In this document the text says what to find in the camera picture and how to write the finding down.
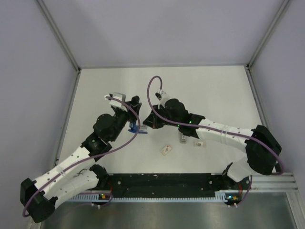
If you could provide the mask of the blue black stapler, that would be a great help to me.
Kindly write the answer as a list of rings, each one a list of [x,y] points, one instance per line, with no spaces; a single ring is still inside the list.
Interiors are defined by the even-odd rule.
[[[131,133],[137,133],[140,130],[140,125],[138,125],[138,121],[129,122],[128,131]]]

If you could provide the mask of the grey black stapler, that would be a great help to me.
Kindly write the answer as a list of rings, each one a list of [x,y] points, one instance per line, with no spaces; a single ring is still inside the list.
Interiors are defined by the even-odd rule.
[[[181,144],[186,144],[187,143],[187,136],[185,136],[182,133],[180,133],[179,141],[180,141]]]

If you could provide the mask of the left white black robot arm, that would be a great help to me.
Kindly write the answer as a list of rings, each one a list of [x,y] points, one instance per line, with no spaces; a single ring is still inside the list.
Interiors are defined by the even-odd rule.
[[[65,201],[88,189],[103,189],[108,184],[108,173],[97,162],[115,152],[111,146],[127,122],[138,122],[140,98],[130,101],[125,95],[112,93],[105,96],[114,114],[102,114],[93,125],[93,132],[69,157],[34,180],[20,185],[20,202],[23,217],[35,223],[43,222]]]

